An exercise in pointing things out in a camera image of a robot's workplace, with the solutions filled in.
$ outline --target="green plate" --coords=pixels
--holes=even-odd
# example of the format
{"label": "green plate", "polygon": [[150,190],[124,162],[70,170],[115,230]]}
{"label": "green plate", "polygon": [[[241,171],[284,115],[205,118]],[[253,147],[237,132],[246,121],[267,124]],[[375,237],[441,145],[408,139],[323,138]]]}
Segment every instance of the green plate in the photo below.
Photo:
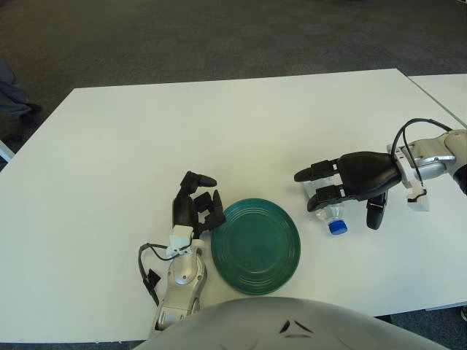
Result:
{"label": "green plate", "polygon": [[262,295],[281,287],[300,260],[300,238],[292,219],[264,199],[244,199],[224,211],[227,222],[212,233],[212,259],[233,288]]}

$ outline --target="table surface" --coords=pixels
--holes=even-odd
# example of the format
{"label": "table surface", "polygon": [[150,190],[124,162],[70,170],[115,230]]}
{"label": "table surface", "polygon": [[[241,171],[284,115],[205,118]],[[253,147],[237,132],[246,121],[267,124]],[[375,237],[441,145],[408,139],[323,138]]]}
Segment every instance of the table surface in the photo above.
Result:
{"label": "table surface", "polygon": [[[429,213],[393,188],[378,231],[364,202],[346,202],[339,237],[306,212],[293,182],[320,160],[385,152],[413,117],[460,127],[395,69],[73,90],[0,173],[0,341],[146,338],[156,309],[137,251],[168,243],[187,170],[216,178],[225,208],[265,198],[292,217],[301,260],[271,295],[370,315],[466,301],[467,198],[448,175],[428,181]],[[440,132],[419,124],[407,136]],[[202,305],[244,297],[204,256]],[[167,267],[149,254],[144,264]]]}
{"label": "table surface", "polygon": [[467,127],[467,74],[420,75],[409,78]]}

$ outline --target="gray carpet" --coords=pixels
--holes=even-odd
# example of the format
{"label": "gray carpet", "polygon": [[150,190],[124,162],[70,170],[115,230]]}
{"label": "gray carpet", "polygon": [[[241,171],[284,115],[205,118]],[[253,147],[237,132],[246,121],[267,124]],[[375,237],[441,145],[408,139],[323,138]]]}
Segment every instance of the gray carpet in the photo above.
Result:
{"label": "gray carpet", "polygon": [[[3,2],[0,52],[30,100],[43,105],[39,123],[81,87],[393,67],[406,75],[467,72],[466,6],[456,0]],[[26,140],[34,131],[0,120],[0,137],[13,132]],[[23,142],[8,145],[17,151]],[[458,309],[393,315],[393,321],[451,349],[467,349]]]}

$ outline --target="clear plastic bottle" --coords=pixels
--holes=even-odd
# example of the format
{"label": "clear plastic bottle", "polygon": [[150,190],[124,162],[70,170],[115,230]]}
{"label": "clear plastic bottle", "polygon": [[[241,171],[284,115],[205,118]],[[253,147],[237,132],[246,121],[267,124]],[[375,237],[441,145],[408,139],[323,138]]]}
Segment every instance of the clear plastic bottle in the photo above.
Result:
{"label": "clear plastic bottle", "polygon": [[[334,184],[330,177],[324,179],[315,180],[312,182],[304,182],[306,194],[309,198],[313,197],[316,193],[317,188],[331,186]],[[326,223],[329,232],[332,235],[341,235],[347,232],[347,226],[345,225],[344,216],[344,204],[331,204],[323,209],[315,211],[316,216]]]}

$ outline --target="robotic arm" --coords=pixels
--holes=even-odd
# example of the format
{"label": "robotic arm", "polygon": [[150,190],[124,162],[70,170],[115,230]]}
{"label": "robotic arm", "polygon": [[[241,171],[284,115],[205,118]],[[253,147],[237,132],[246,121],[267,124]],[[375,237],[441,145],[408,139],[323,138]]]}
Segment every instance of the robotic arm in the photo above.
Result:
{"label": "robotic arm", "polygon": [[381,224],[387,191],[402,182],[412,189],[407,196],[407,203],[414,210],[428,210],[428,193],[423,179],[432,179],[449,173],[467,194],[467,131],[451,130],[442,125],[446,133],[434,139],[422,139],[404,147],[395,144],[403,134],[405,127],[417,121],[410,120],[399,131],[395,142],[387,146],[387,153],[355,152],[342,155],[338,159],[324,160],[299,171],[294,179],[297,182],[314,181],[339,174],[342,184],[318,188],[308,202],[308,211],[315,211],[329,204],[350,199],[367,201],[366,224],[377,230]]}
{"label": "robotic arm", "polygon": [[[144,285],[159,304],[155,286],[161,279],[153,270],[146,275],[141,262],[142,251],[151,248],[159,259],[171,261],[167,272],[167,289],[155,318],[156,330],[164,330],[193,312],[199,310],[199,295],[207,279],[201,250],[204,247],[199,236],[205,230],[213,230],[225,222],[219,192],[214,191],[211,198],[205,192],[194,200],[190,197],[198,187],[214,187],[217,182],[204,175],[187,172],[180,184],[180,191],[172,205],[173,230],[169,236],[170,245],[145,244],[139,249],[139,270]],[[208,211],[204,222],[199,222],[198,213]],[[166,250],[161,257],[154,248]]]}

